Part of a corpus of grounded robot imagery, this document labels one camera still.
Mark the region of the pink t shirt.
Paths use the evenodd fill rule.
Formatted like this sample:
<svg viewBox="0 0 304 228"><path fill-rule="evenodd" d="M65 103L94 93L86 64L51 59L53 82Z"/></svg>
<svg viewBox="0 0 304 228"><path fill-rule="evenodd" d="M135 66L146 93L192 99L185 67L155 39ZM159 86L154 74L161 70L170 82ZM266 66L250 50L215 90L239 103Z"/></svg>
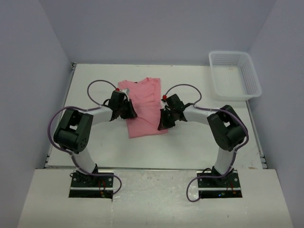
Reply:
<svg viewBox="0 0 304 228"><path fill-rule="evenodd" d="M118 83L120 89L129 90L137 117L128 119L129 138L165 134L167 130L158 130L161 117L161 80L147 77L138 82L124 80Z"/></svg>

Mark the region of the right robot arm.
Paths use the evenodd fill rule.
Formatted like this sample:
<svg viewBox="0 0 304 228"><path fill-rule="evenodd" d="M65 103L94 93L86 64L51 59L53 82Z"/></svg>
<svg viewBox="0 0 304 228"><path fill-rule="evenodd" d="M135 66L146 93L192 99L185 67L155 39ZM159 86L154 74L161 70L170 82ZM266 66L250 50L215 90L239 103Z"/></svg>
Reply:
<svg viewBox="0 0 304 228"><path fill-rule="evenodd" d="M248 142L248 130L235 110L230 105L207 109L193 103L184 104L177 94L169 97L164 95L162 101L165 106L160 110L159 131L174 127L176 121L201 123L210 127L218 145L211 178L216 186L224 186L229 180L228 173L233 168L237 151Z"/></svg>

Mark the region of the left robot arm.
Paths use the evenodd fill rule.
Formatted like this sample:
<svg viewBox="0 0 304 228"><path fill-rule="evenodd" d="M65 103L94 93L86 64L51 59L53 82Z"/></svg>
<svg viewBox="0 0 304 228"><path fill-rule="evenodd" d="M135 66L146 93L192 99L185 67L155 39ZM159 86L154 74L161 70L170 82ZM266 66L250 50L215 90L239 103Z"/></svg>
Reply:
<svg viewBox="0 0 304 228"><path fill-rule="evenodd" d="M137 113L129 98L129 89L114 90L106 105L87 110L67 106L58 112L64 113L53 136L50 135L52 121L49 122L49 140L58 150L70 155L77 170L83 173L83 183L89 187L95 186L102 174L98 173L97 164L87 149L92 126L111 122L119 117L124 120L136 118Z"/></svg>

